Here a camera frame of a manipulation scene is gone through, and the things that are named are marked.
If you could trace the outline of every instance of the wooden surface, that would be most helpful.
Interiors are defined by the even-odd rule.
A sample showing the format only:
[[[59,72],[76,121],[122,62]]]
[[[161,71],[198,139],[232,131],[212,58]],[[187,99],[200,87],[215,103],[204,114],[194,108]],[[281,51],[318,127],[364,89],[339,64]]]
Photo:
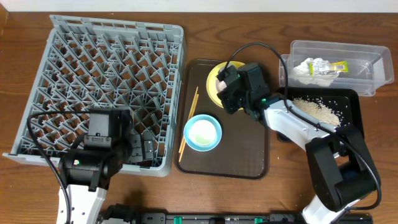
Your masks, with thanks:
[[[266,42],[282,54],[288,54],[291,41],[297,39],[384,45],[391,50],[398,74],[398,14],[62,14],[181,25],[187,39],[187,62],[195,58],[226,60],[238,47],[254,41]],[[8,15],[0,36],[0,152],[11,150],[52,27],[49,13]],[[236,59],[267,65],[272,80],[277,80],[278,61],[270,52],[254,47]],[[396,223],[398,85],[384,86],[376,96],[360,100],[366,142],[382,179],[383,200],[371,214],[376,223]],[[58,190],[48,167],[0,157],[1,223],[55,223]],[[173,164],[164,178],[116,175],[103,208],[126,203],[140,210],[169,212],[297,212],[313,196],[305,153],[293,144],[278,142],[272,134],[271,166],[261,180],[184,174]],[[361,204],[373,203],[375,198],[372,194]]]

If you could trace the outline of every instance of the white granules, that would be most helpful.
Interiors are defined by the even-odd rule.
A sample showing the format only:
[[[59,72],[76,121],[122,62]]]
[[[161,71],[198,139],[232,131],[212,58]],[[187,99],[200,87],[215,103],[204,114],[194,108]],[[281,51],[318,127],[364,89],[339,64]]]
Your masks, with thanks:
[[[303,100],[301,98],[294,98],[293,104],[300,110],[306,112],[310,116],[328,124],[340,126],[340,120],[335,112],[322,104],[320,100],[318,103]]]

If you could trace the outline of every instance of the chopsticks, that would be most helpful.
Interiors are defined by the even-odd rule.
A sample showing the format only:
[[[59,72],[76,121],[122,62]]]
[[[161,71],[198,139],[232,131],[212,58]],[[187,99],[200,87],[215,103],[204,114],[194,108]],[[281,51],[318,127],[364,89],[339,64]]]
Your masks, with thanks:
[[[198,98],[199,98],[199,94],[198,94],[198,86],[197,89],[195,91],[195,95],[193,96],[193,101],[192,101],[192,105],[191,105],[191,110],[189,111],[189,115],[188,115],[188,120],[191,119],[193,117],[193,114],[195,113],[195,108],[197,107],[197,103],[198,103]],[[185,141],[185,136],[182,136],[182,141],[180,144],[180,149],[178,150],[178,153],[180,153],[180,159],[178,160],[178,162],[181,162],[181,158],[182,158],[182,154],[184,153],[184,149],[185,149],[185,144],[187,142]]]

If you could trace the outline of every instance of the black cable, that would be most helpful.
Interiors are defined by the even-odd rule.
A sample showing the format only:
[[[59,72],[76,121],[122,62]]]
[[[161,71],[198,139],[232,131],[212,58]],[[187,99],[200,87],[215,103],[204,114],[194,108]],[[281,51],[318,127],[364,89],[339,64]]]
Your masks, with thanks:
[[[312,126],[316,127],[317,129],[320,129],[320,130],[322,130],[322,131],[324,131],[324,132],[330,134],[331,136],[336,137],[336,138],[337,138],[341,143],[343,143],[343,145],[345,145],[353,154],[355,154],[355,156],[366,166],[368,172],[369,172],[370,175],[372,176],[373,181],[374,181],[374,183],[376,184],[376,191],[377,191],[377,199],[376,199],[375,203],[372,204],[372,205],[370,205],[370,206],[366,206],[366,207],[348,207],[348,208],[345,208],[345,210],[347,210],[347,211],[349,211],[349,210],[370,210],[370,209],[376,208],[376,207],[380,204],[380,202],[381,202],[381,186],[380,186],[379,181],[378,181],[377,178],[376,178],[376,175],[374,174],[375,172],[369,167],[368,163],[362,158],[362,156],[359,154],[359,152],[358,152],[350,143],[348,143],[343,137],[337,135],[337,134],[334,133],[333,131],[330,131],[330,130],[328,130],[328,129],[322,127],[322,126],[320,125],[320,123],[314,123],[314,122],[308,120],[307,118],[304,118],[303,116],[301,116],[301,115],[299,115],[298,113],[296,113],[296,112],[292,109],[292,107],[289,106],[289,105],[287,104],[287,90],[288,90],[288,86],[289,86],[289,85],[288,85],[288,84],[289,84],[289,79],[288,79],[289,76],[288,76],[287,66],[286,66],[286,63],[285,63],[284,59],[282,58],[282,56],[281,56],[273,47],[271,47],[271,46],[269,46],[269,45],[267,45],[267,44],[261,43],[261,42],[254,42],[254,43],[246,44],[246,45],[242,46],[241,48],[239,48],[238,50],[236,50],[236,51],[234,52],[234,54],[232,54],[232,56],[228,59],[226,65],[225,65],[225,67],[224,67],[224,69],[223,69],[220,73],[224,73],[224,72],[226,71],[226,69],[227,69],[227,67],[228,67],[228,65],[229,65],[229,63],[230,63],[230,61],[233,59],[233,57],[234,57],[238,52],[240,52],[241,50],[245,49],[246,47],[250,47],[250,46],[253,46],[253,45],[260,45],[260,46],[266,47],[266,48],[268,48],[269,50],[271,50],[271,51],[279,58],[279,60],[280,60],[280,62],[281,62],[281,64],[282,64],[282,66],[283,66],[283,68],[284,68],[284,70],[285,70],[285,90],[284,90],[284,99],[283,99],[283,101],[284,101],[284,105],[285,105],[285,107],[287,108],[287,110],[288,110],[289,112],[291,112],[292,114],[294,114],[296,117],[300,118],[301,120],[303,120],[303,121],[307,122],[308,124],[311,124]]]
[[[27,130],[28,130],[33,142],[35,143],[35,145],[37,147],[37,150],[40,152],[40,154],[42,155],[44,160],[47,162],[47,164],[51,168],[52,172],[55,174],[55,177],[57,178],[58,183],[61,186],[63,195],[65,197],[65,201],[67,203],[67,221],[66,221],[66,224],[70,223],[70,217],[71,217],[70,200],[69,200],[69,197],[68,197],[68,192],[66,190],[67,186],[66,186],[65,183],[63,183],[63,181],[61,179],[61,176],[58,173],[58,171],[56,170],[54,164],[51,162],[51,160],[45,154],[45,151],[44,151],[43,147],[39,144],[39,142],[37,140],[37,136],[34,134],[34,132],[32,130],[31,119],[33,117],[36,117],[36,116],[47,115],[47,114],[82,114],[82,113],[90,113],[90,112],[89,111],[45,111],[45,112],[39,112],[39,113],[34,113],[34,114],[29,115],[27,117],[27,121],[26,121]]]

